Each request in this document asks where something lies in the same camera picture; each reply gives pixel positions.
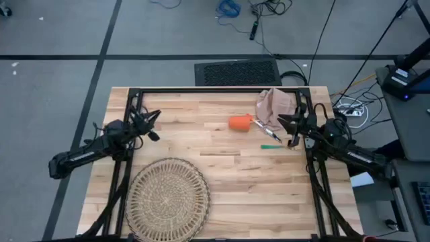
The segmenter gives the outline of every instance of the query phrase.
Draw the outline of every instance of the wooden tabletop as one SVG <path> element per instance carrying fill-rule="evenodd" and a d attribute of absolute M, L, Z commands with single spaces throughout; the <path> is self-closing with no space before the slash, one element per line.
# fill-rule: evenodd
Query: wooden tabletop
<path fill-rule="evenodd" d="M 326 87 L 310 87 L 312 102 L 323 103 L 333 116 Z M 114 87 L 103 125 L 124 117 L 128 88 Z M 144 137 L 143 148 L 134 152 L 132 177 L 165 157 L 192 162 L 206 178 L 211 193 L 209 219 L 196 238 L 308 239 L 318 233 L 303 145 L 297 149 L 262 150 L 278 145 L 256 125 L 249 132 L 228 129 L 228 118 L 255 115 L 257 93 L 146 93 L 144 105 L 160 109 L 155 130 L 161 139 Z M 324 124 L 317 110 L 318 125 Z M 284 144 L 290 135 L 276 132 Z M 333 200 L 345 219 L 363 233 L 346 165 L 328 160 L 327 173 Z M 114 162 L 96 161 L 85 197 L 77 233 L 85 232 L 108 201 Z M 327 210 L 325 224 L 330 233 Z M 113 215 L 111 231 L 115 225 Z M 130 232 L 126 220 L 123 236 Z"/>

